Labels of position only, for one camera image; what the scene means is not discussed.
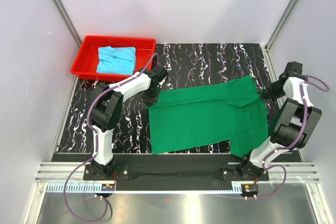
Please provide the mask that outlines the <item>green t-shirt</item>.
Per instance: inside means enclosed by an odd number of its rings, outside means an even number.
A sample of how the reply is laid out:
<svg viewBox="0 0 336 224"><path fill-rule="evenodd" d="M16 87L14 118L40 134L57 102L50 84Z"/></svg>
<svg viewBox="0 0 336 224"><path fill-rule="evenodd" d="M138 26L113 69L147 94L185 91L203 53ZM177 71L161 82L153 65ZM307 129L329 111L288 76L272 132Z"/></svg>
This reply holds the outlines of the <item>green t-shirt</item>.
<svg viewBox="0 0 336 224"><path fill-rule="evenodd" d="M250 75L162 91L148 112L152 154L229 141L230 153L242 157L268 137L267 108Z"/></svg>

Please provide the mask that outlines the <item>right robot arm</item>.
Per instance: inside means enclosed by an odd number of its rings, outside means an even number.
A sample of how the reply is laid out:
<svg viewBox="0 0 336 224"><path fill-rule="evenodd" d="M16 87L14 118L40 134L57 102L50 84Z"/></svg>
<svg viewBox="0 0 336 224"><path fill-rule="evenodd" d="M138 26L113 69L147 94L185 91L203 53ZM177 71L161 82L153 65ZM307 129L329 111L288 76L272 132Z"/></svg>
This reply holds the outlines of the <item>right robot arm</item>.
<svg viewBox="0 0 336 224"><path fill-rule="evenodd" d="M267 172L269 163L294 148L303 148L316 128L322 111L312 104L308 95L308 76L303 65L287 63L278 80L266 87L261 97L271 100L285 98L268 130L268 138L256 149L244 155L236 167L243 180L253 180Z"/></svg>

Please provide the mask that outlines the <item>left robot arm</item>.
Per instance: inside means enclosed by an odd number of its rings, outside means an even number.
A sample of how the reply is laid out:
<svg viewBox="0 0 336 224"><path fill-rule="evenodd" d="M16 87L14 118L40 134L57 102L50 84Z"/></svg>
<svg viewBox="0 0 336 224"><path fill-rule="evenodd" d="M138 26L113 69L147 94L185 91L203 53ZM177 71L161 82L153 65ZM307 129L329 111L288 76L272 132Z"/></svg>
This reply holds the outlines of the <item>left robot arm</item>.
<svg viewBox="0 0 336 224"><path fill-rule="evenodd" d="M158 102L168 71L160 66L152 70L140 69L131 77L111 85L100 83L94 93L87 114L87 123L93 131L94 151L86 162L84 180L107 180L117 174L114 168L113 130L121 119L123 103L141 93L142 101L150 107Z"/></svg>

